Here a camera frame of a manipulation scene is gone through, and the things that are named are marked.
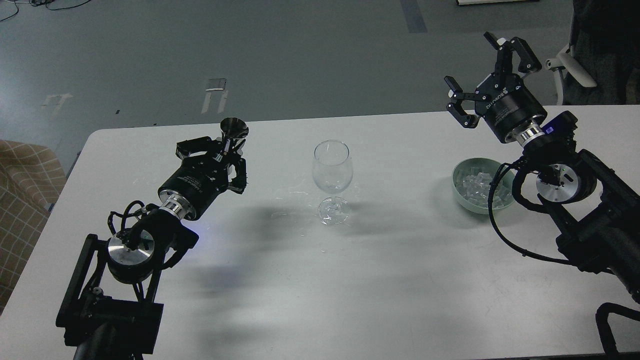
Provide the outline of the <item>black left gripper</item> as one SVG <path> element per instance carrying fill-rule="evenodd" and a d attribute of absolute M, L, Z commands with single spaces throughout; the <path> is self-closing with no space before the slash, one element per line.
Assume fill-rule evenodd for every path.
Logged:
<path fill-rule="evenodd" d="M 188 221 L 202 217 L 215 198 L 225 191 L 243 194 L 247 187 L 247 162 L 238 152 L 223 156 L 223 143 L 209 136 L 178 142 L 180 167 L 160 185 L 158 198 L 165 202 L 177 195 L 188 203 Z"/>

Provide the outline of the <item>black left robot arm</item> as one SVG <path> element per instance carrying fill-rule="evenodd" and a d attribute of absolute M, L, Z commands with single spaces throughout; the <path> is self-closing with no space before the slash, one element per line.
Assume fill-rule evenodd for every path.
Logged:
<path fill-rule="evenodd" d="M 178 142 L 181 164 L 159 187 L 160 204 L 132 201 L 124 212 L 108 215 L 108 240 L 87 235 L 55 319 L 74 359 L 141 360 L 154 352 L 163 316 L 155 301 L 162 272 L 199 240 L 183 221 L 199 220 L 226 191 L 245 191 L 246 137 Z"/>

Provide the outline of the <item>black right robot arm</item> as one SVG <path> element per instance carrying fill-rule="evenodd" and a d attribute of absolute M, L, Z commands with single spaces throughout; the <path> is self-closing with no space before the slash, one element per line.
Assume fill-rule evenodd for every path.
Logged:
<path fill-rule="evenodd" d="M 522 155 L 500 164 L 489 185 L 487 215 L 494 232 L 526 258 L 570 265 L 581 272 L 617 277 L 634 302 L 639 301 L 639 195 L 587 149 L 576 150 L 578 118 L 560 112 L 544 124 L 547 111 L 526 88 L 524 79 L 542 70 L 525 39 L 483 37 L 496 51 L 494 69 L 471 92 L 446 75 L 446 110 L 466 129 L 485 121 L 499 142 L 517 142 Z M 511 242 L 499 230 L 493 202 L 498 185 L 515 171 L 514 200 L 526 210 L 548 215 L 559 235 L 563 259 L 535 253 Z"/>

